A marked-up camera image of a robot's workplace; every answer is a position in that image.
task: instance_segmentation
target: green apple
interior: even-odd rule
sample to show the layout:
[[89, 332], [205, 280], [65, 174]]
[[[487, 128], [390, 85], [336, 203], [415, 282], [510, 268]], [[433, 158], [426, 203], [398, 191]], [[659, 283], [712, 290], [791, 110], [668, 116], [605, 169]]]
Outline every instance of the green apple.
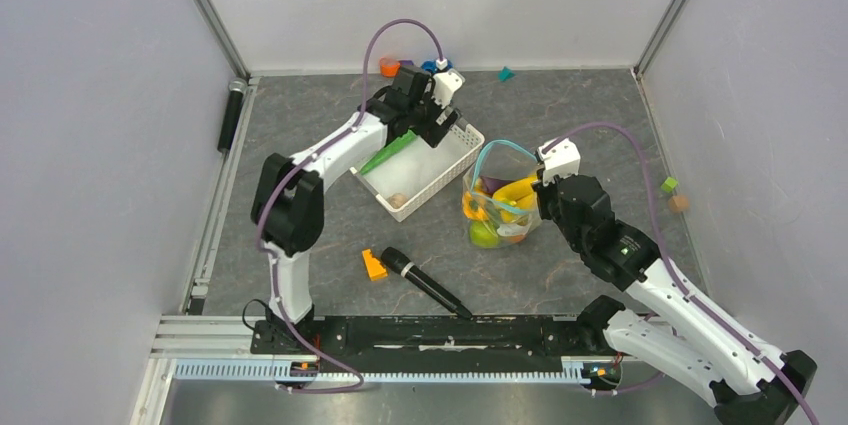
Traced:
[[501, 242], [498, 234], [492, 228], [492, 224], [488, 221], [471, 222], [468, 234], [471, 237], [471, 243], [480, 248], [495, 248]]

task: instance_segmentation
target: clear plastic bag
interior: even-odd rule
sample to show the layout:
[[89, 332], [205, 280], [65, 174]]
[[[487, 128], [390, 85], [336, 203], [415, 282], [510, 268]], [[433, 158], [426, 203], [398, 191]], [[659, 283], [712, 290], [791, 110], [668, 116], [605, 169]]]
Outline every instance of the clear plastic bag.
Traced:
[[542, 223], [536, 205], [536, 157], [509, 140], [493, 140], [462, 177], [462, 211], [471, 243], [498, 248], [524, 240]]

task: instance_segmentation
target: blue bag handle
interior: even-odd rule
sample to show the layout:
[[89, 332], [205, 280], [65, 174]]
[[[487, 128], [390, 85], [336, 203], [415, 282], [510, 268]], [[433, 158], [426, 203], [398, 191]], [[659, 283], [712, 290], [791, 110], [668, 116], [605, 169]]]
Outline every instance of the blue bag handle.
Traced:
[[486, 146], [483, 147], [482, 150], [480, 150], [480, 155], [477, 157], [477, 161], [474, 163], [474, 173], [471, 175], [471, 195], [478, 197], [478, 198], [483, 198], [485, 200], [488, 200], [489, 202], [495, 204], [498, 208], [502, 208], [502, 209], [506, 210], [507, 212], [512, 213], [513, 215], [526, 215], [527, 213], [529, 213], [527, 210], [524, 210], [524, 209], [521, 209], [521, 208], [511, 207], [511, 206], [509, 206], [509, 205], [507, 205], [503, 202], [498, 202], [497, 200], [492, 199], [492, 197], [480, 195], [479, 193], [474, 191], [474, 184], [477, 183], [477, 179], [480, 177], [480, 167], [483, 165], [483, 162], [486, 161], [486, 157], [489, 155], [489, 152], [492, 150], [492, 147], [494, 147], [495, 145], [506, 145], [506, 146], [512, 148], [513, 150], [516, 150], [518, 152], [523, 153], [524, 155], [527, 155], [534, 162], [536, 161], [535, 155], [528, 152], [521, 145], [518, 145], [515, 142], [511, 142], [509, 140], [492, 140], [491, 142], [487, 143]]

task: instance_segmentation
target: gray marble surface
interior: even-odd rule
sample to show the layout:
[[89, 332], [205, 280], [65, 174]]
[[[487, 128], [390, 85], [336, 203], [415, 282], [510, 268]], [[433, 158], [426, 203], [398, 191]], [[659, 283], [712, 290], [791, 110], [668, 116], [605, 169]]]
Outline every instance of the gray marble surface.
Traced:
[[[659, 191], [665, 171], [645, 105], [626, 70], [525, 71], [500, 82], [497, 72], [464, 74], [454, 104], [487, 141], [513, 140], [533, 149], [590, 121], [627, 127], [649, 157], [660, 224], [672, 257], [691, 280], [701, 277], [681, 217]], [[373, 80], [374, 87], [384, 83]], [[254, 248], [249, 218], [259, 172], [271, 153], [302, 150], [347, 120], [361, 96], [352, 75], [263, 78], [259, 82], [204, 314], [236, 315], [251, 298], [267, 300], [266, 259]], [[597, 176], [617, 216], [650, 229], [645, 187], [636, 155], [615, 132], [583, 132], [573, 139], [580, 172]], [[390, 275], [371, 282], [361, 251], [387, 246], [405, 252], [473, 313], [579, 313], [599, 294], [637, 310], [644, 307], [591, 275], [552, 223], [522, 243], [481, 250], [467, 237], [460, 208], [462, 185], [454, 180], [402, 223], [397, 223], [359, 183], [345, 174], [326, 197], [326, 225], [311, 260], [310, 289], [316, 313], [443, 314], [409, 282]]]

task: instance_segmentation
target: white plastic basket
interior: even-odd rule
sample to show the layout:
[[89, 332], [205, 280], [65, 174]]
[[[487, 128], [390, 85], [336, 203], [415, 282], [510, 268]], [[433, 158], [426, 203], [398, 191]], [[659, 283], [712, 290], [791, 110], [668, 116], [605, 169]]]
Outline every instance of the white plastic basket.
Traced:
[[[473, 165], [484, 141], [479, 130], [460, 119], [436, 148], [430, 148], [424, 140], [416, 138], [365, 176], [357, 172], [364, 163], [352, 167], [350, 171], [395, 220], [402, 222]], [[407, 202], [399, 208], [388, 202], [389, 197], [396, 193], [408, 197]]]

